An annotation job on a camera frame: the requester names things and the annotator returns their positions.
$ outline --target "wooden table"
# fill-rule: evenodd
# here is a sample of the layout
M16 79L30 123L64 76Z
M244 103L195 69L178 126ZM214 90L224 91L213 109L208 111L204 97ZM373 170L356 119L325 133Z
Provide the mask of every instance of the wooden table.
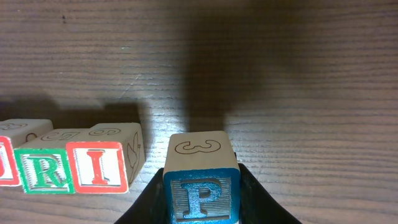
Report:
M129 194L0 188L1 223L112 223L169 136L224 129L303 223L397 223L398 2L2 0L0 118L140 121Z

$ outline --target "green block face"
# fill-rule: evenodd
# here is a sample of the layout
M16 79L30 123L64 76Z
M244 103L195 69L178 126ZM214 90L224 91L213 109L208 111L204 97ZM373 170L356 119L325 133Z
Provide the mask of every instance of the green block face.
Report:
M16 149L14 155L25 193L75 193L65 149Z

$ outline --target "alphabet block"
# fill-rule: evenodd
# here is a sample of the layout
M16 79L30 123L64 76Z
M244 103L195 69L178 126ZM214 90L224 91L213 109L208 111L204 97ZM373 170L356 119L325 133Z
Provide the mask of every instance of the alphabet block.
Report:
M144 165L141 125L97 124L67 144L76 191L126 193Z
M14 150L27 194L74 194L66 144L87 129L55 129Z
M0 186L20 185L14 148L53 129L47 119L9 119L0 122Z
M163 178L173 224L239 220L240 171L224 131L173 134Z

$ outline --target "block top face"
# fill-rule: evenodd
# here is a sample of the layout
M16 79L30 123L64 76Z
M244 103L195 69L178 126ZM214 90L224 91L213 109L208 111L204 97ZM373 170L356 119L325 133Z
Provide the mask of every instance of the block top face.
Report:
M36 139L21 145L21 149L62 149L66 147L67 142L73 141L80 134L88 129L54 129L49 133L37 137Z
M0 136L13 138L20 134L26 135L29 131L45 125L52 129L52 122L49 119L8 119L0 122Z
M103 123L94 125L88 131L80 134L73 141L119 141L123 142L141 130L138 123Z
M173 134L164 174L180 170L235 168L238 162L224 131Z

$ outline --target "letter block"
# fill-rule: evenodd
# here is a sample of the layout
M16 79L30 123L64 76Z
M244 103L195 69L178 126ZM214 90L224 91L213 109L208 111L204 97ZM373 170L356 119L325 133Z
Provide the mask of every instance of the letter block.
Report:
M53 129L47 119L9 119L0 122L0 186L20 185L14 148Z
M164 167L171 223L236 223L240 171L224 131L173 134Z
M77 192L126 193L145 162L141 125L97 124L69 142L67 152Z
M65 148L87 130L54 129L14 150L25 193L75 193Z

